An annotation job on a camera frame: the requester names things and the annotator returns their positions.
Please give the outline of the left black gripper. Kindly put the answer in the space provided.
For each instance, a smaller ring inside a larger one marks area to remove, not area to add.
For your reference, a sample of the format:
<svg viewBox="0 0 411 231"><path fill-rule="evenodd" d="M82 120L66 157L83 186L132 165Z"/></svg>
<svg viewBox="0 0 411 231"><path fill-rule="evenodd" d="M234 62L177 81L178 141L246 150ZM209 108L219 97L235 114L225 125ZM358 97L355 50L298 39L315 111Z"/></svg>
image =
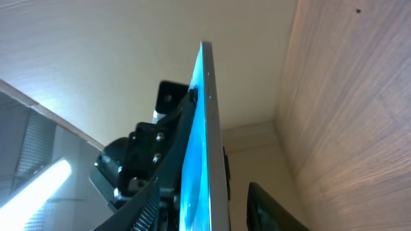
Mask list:
<svg viewBox="0 0 411 231"><path fill-rule="evenodd" d="M117 201L130 201L151 180L157 179L160 204L176 205L180 196L182 164L191 133L198 91L188 85L162 81L155 111L156 123L140 122L130 133L117 182ZM223 148L227 199L231 199L229 159Z"/></svg>

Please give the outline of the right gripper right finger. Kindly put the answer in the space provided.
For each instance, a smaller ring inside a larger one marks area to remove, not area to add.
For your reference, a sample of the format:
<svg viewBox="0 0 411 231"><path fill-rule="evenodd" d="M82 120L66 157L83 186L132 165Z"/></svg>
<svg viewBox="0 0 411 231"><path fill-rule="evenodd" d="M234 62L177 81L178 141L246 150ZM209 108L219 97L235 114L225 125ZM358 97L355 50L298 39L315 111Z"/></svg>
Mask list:
<svg viewBox="0 0 411 231"><path fill-rule="evenodd" d="M247 228L248 231L310 231L256 182L251 182L248 189Z"/></svg>

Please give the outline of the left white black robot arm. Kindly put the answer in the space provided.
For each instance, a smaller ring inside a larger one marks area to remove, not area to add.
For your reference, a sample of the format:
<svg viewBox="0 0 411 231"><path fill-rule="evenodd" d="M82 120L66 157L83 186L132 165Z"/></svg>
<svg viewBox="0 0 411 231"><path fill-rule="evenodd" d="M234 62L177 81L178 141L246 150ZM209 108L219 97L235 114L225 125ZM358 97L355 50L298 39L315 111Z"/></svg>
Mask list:
<svg viewBox="0 0 411 231"><path fill-rule="evenodd" d="M161 205L194 211L208 197L203 92L171 81L159 85L154 123L138 123L134 131L104 147L90 180L117 212L153 178L159 180Z"/></svg>

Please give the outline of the blue screen smartphone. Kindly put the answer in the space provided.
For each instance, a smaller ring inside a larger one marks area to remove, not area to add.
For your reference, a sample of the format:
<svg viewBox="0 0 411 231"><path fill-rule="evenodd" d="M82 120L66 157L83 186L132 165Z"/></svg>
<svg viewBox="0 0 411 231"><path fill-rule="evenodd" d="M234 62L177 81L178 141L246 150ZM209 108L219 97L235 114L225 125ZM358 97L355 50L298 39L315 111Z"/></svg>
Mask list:
<svg viewBox="0 0 411 231"><path fill-rule="evenodd" d="M182 166L180 230L231 229L212 43L202 41L189 89L196 109Z"/></svg>

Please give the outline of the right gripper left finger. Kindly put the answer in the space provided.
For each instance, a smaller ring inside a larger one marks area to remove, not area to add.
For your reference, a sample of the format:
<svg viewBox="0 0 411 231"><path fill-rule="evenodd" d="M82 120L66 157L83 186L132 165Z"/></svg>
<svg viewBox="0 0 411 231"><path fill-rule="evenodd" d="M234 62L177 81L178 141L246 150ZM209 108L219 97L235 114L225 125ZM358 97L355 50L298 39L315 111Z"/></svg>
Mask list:
<svg viewBox="0 0 411 231"><path fill-rule="evenodd" d="M156 219L160 198L158 178L151 179L130 201L93 231L149 230Z"/></svg>

